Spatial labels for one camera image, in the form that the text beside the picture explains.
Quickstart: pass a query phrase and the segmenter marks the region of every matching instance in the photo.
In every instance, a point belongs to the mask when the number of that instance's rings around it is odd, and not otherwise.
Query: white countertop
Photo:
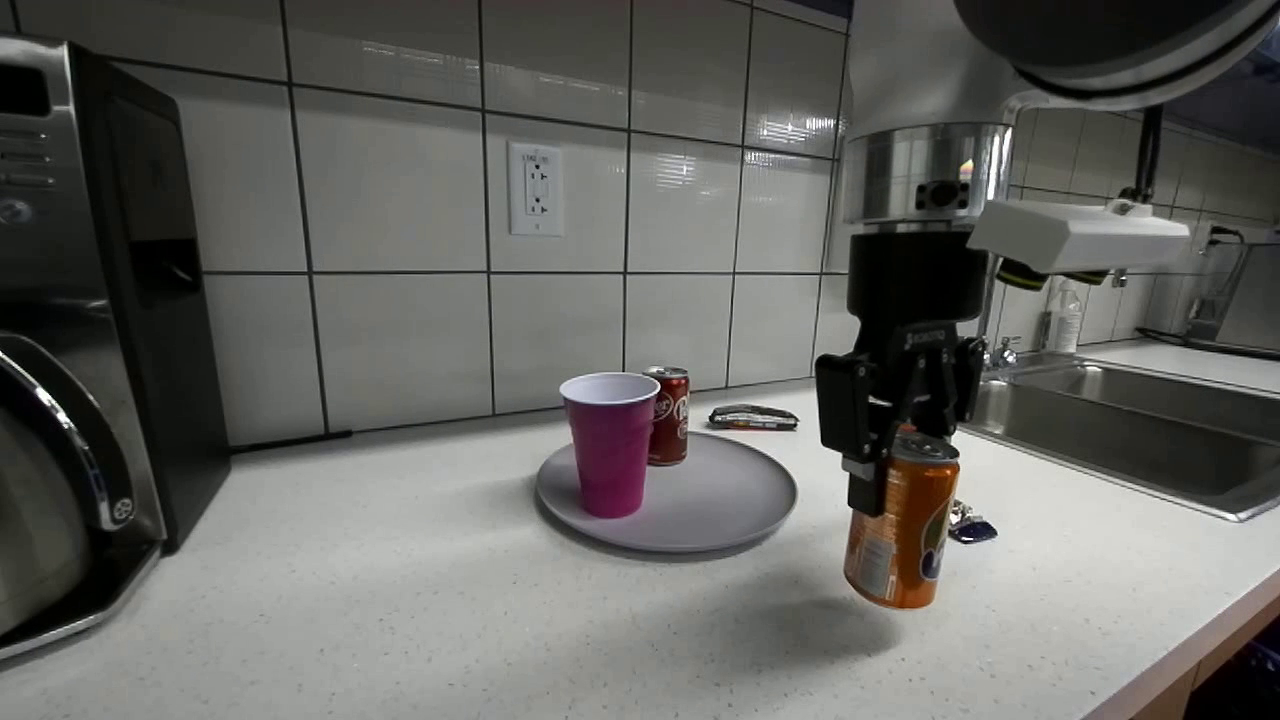
[[[805,420],[743,436],[800,506],[740,556],[549,529],[527,479],[568,446],[557,414],[242,457],[117,624],[0,674],[0,718],[1085,718],[1280,568],[1280,512],[1225,525],[959,436],[1001,539],[952,544],[940,600],[882,612],[841,575],[810,391],[733,399]]]

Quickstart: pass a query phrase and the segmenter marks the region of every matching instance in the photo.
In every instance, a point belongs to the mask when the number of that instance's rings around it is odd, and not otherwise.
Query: plastic cup
[[[660,385],[639,374],[589,374],[560,385],[589,518],[630,518],[642,506],[655,391]]]

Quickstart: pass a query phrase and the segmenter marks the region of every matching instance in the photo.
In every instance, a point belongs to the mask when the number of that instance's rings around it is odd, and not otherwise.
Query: outlet cover plate
[[[513,236],[563,232],[563,153],[557,146],[513,146]]]

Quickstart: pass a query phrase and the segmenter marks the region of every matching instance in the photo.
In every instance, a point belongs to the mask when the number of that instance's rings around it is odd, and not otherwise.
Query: sink
[[[986,374],[965,427],[1237,525],[1280,506],[1266,398],[1044,355]]]

